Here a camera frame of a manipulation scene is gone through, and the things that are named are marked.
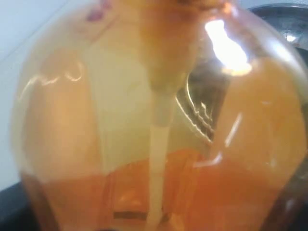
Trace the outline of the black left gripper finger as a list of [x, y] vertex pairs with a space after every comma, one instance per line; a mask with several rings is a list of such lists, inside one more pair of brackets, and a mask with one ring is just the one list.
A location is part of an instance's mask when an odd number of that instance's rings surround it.
[[20, 182], [0, 192], [0, 229], [2, 231], [34, 229], [34, 215]]

